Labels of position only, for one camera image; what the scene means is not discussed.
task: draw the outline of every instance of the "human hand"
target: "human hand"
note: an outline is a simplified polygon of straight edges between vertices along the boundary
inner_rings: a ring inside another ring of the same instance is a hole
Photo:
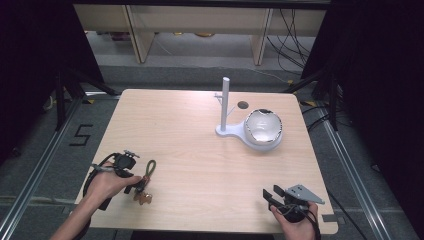
[[[308,202],[309,211],[311,211],[316,217],[318,216],[318,205],[314,202]],[[287,240],[314,240],[315,230],[308,219],[303,219],[297,223],[291,223],[279,212],[275,206],[271,206],[271,212],[274,214],[275,219],[280,223],[283,229],[284,235]],[[311,219],[315,219],[311,213],[308,213]]]
[[[111,162],[106,162],[103,166],[112,166]],[[103,202],[118,194],[124,187],[138,183],[141,176],[121,178],[115,172],[99,172],[90,183],[87,189],[87,197],[95,196]]]

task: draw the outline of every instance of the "wrist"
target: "wrist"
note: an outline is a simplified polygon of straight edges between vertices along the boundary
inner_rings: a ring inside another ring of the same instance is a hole
[[[78,205],[81,205],[87,212],[94,213],[105,200],[105,197],[88,193]]]

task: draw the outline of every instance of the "white pole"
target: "white pole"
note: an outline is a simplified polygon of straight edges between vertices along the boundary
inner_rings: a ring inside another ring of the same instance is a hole
[[[230,90],[230,79],[222,79],[222,108],[221,108],[221,131],[225,132],[227,127],[228,92]]]

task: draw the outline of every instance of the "human arm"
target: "human arm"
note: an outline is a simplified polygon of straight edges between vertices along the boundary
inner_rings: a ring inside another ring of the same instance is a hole
[[[115,196],[124,187],[136,184],[140,180],[141,176],[121,178],[115,172],[98,173],[88,187],[87,194],[50,239],[73,239],[88,223],[103,201]]]
[[[308,202],[309,217],[312,220],[315,220],[315,217],[318,214],[318,205],[313,202]],[[274,214],[275,219],[277,219],[281,228],[283,229],[284,235],[287,240],[314,240],[315,239],[315,230],[311,222],[304,218],[302,221],[297,223],[291,223],[278,211],[275,206],[271,206],[271,212]]]

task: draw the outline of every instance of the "gray carpet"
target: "gray carpet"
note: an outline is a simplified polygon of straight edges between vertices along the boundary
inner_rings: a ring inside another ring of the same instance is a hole
[[[231,91],[280,92],[288,87],[287,80],[294,80],[295,83],[299,80],[298,75],[283,71],[259,73],[247,69],[102,66],[101,71],[106,83],[120,91],[126,88],[219,91],[222,77],[226,76],[231,78]],[[95,90],[90,86],[84,85],[84,87],[88,91]],[[313,87],[314,84],[311,84],[299,90],[296,93],[299,101],[311,100],[310,93]],[[69,209],[72,208],[70,203],[79,192],[117,102],[118,100],[97,99],[93,104],[82,104],[79,107],[12,239],[46,239],[64,221]],[[301,108],[306,110],[310,107],[302,106]],[[320,117],[318,111],[315,109],[304,114],[306,125]],[[28,133],[21,145],[22,155],[8,159],[0,167],[0,191],[3,197],[0,214],[3,215],[10,206],[10,201],[6,201],[7,197],[16,196],[20,192],[52,136],[55,112],[55,109],[52,109],[40,115],[34,124],[33,131]],[[338,120],[349,123],[345,116],[344,112],[338,113]],[[93,125],[83,128],[80,132],[90,135],[90,139],[86,146],[70,146],[71,143],[83,141],[81,138],[74,137],[80,124]],[[381,210],[389,232],[394,239],[418,239],[384,178],[370,168],[372,159],[355,129],[341,124],[339,128],[339,134],[361,178],[366,183],[372,199]],[[324,126],[321,124],[314,128],[310,132],[310,137],[327,188],[348,211],[368,239],[375,239]],[[44,198],[54,198],[57,201],[53,203]],[[361,235],[340,207],[334,201],[332,205],[339,218],[339,232],[332,236],[323,236],[323,239],[361,239]],[[130,239],[130,236],[129,230],[116,232],[113,229],[90,229],[85,239]],[[282,236],[277,235],[275,238],[282,239]]]

